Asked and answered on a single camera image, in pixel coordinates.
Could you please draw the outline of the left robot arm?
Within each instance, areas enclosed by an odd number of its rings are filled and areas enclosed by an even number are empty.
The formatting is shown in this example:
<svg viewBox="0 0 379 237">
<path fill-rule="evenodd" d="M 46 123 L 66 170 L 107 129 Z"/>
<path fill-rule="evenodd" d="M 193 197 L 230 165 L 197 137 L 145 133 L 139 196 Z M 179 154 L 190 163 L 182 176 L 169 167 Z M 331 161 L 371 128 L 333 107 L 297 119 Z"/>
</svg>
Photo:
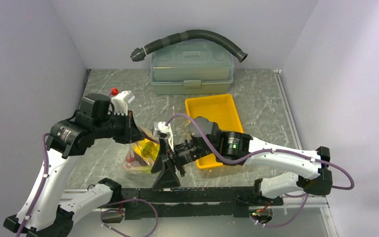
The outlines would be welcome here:
<svg viewBox="0 0 379 237">
<path fill-rule="evenodd" d="M 71 201 L 61 203 L 60 199 L 71 173 L 96 140 L 131 144 L 144 139 L 128 108 L 134 98 L 130 90 L 90 93 L 82 97 L 70 118 L 54 124 L 42 137 L 44 157 L 34 186 L 20 211 L 7 217 L 3 226 L 16 236 L 66 237 L 95 208 L 118 206 L 122 188 L 109 178 Z"/>
</svg>

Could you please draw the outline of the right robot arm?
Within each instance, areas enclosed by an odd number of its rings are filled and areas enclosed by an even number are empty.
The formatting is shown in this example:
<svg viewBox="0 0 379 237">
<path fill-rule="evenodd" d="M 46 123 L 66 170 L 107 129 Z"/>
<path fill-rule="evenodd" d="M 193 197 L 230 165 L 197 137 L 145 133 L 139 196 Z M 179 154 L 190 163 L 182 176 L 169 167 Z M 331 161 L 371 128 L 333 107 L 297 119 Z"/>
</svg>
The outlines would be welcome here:
<svg viewBox="0 0 379 237">
<path fill-rule="evenodd" d="M 153 190 L 180 187 L 179 178 L 186 173 L 184 166 L 210 154 L 223 165 L 269 166 L 285 171 L 273 178 L 255 180 L 252 198 L 258 205 L 291 192 L 325 196 L 332 190 L 333 176 L 327 164 L 330 150 L 326 147 L 314 151 L 290 149 L 249 134 L 221 130 L 204 117 L 191 120 L 190 139 L 180 144 L 173 143 L 169 124 L 158 122 L 154 131 L 159 138 L 159 152 L 151 168 L 151 173 L 158 174 Z"/>
</svg>

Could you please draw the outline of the yellow plastic tray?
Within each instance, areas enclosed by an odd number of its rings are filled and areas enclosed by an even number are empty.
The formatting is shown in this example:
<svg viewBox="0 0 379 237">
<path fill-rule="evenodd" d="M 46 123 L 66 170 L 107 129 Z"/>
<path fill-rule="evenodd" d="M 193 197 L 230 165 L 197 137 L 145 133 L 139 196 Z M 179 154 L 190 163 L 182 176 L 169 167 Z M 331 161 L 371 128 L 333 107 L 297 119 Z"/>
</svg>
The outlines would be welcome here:
<svg viewBox="0 0 379 237">
<path fill-rule="evenodd" d="M 203 96 L 188 98 L 185 100 L 187 115 L 192 117 L 198 126 L 205 132 L 212 145 L 218 152 L 221 150 L 221 142 L 213 142 L 210 138 L 211 129 L 203 128 L 202 122 L 196 120 L 197 117 L 203 117 L 210 122 L 215 122 L 221 131 L 234 131 L 244 133 L 236 105 L 231 94 L 220 94 L 212 96 Z M 215 154 L 204 156 L 196 161 L 199 169 L 211 169 L 224 166 Z"/>
</svg>

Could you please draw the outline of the yellow toy bananas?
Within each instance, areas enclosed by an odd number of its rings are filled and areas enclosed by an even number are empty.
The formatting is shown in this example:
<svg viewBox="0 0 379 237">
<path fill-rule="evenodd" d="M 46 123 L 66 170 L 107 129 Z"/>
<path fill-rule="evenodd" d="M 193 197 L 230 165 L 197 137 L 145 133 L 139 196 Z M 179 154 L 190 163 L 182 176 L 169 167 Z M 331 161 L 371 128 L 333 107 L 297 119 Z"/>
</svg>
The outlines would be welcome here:
<svg viewBox="0 0 379 237">
<path fill-rule="evenodd" d="M 147 161 L 155 161 L 159 152 L 159 144 L 148 139 L 134 143 L 133 151 Z"/>
</svg>

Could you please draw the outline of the clear zip top bag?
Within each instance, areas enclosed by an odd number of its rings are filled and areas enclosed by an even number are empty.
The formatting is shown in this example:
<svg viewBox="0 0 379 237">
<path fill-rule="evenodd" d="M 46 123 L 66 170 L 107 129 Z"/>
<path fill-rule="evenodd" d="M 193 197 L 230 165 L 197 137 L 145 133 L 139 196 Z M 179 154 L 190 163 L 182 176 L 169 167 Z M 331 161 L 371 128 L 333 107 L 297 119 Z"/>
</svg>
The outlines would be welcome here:
<svg viewBox="0 0 379 237">
<path fill-rule="evenodd" d="M 134 174 L 150 173 L 159 152 L 159 140 L 151 131 L 139 129 L 144 139 L 129 146 L 123 169 Z"/>
</svg>

